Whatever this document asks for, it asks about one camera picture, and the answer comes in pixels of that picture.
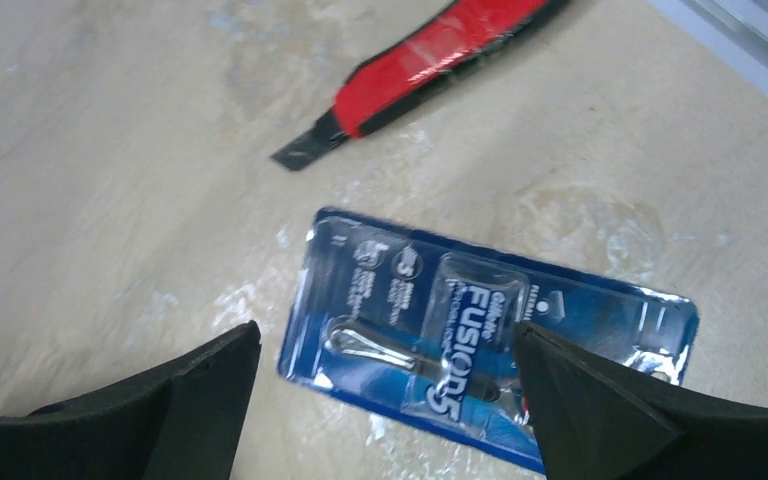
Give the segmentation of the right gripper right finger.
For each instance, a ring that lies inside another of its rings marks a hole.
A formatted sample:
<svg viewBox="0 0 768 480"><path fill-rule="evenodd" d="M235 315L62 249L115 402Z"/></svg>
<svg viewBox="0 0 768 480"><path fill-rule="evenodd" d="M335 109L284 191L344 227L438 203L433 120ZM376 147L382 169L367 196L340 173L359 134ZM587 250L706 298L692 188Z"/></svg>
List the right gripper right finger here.
<svg viewBox="0 0 768 480"><path fill-rule="evenodd" d="M701 394L532 323L513 357L550 479L768 479L768 408Z"/></svg>

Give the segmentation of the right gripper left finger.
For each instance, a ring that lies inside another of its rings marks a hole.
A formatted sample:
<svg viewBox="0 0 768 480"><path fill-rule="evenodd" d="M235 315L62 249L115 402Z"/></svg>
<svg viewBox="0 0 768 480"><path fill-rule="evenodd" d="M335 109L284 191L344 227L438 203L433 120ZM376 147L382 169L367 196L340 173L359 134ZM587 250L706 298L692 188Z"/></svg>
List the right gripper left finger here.
<svg viewBox="0 0 768 480"><path fill-rule="evenodd" d="M228 479L260 353L250 321L106 387L0 416L0 479Z"/></svg>

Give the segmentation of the blue razor blister pack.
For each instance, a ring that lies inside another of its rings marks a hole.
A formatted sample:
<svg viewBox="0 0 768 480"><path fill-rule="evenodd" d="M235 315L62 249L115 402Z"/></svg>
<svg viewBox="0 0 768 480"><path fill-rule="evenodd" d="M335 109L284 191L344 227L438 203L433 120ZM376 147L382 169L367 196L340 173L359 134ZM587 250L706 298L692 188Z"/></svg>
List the blue razor blister pack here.
<svg viewBox="0 0 768 480"><path fill-rule="evenodd" d="M306 241L279 374L535 472L516 325L674 385L699 326L681 296L336 207Z"/></svg>

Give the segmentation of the red utility knife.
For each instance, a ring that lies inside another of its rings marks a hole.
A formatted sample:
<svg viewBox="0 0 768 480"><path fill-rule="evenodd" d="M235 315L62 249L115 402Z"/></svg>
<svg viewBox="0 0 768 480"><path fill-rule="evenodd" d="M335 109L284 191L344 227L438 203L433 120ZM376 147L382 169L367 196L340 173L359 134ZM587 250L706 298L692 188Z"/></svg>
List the red utility knife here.
<svg viewBox="0 0 768 480"><path fill-rule="evenodd" d="M289 171L311 165L351 139L369 136L444 90L490 55L528 36L562 1L461 0L356 66L330 108L274 152Z"/></svg>

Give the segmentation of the aluminium frame rail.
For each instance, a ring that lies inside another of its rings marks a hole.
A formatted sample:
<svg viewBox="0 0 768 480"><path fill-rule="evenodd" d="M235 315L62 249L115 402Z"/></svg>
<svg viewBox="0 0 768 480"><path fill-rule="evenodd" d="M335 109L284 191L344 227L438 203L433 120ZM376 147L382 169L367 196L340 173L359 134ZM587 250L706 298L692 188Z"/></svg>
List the aluminium frame rail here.
<svg viewBox="0 0 768 480"><path fill-rule="evenodd" d="M655 1L653 5L768 97L768 1Z"/></svg>

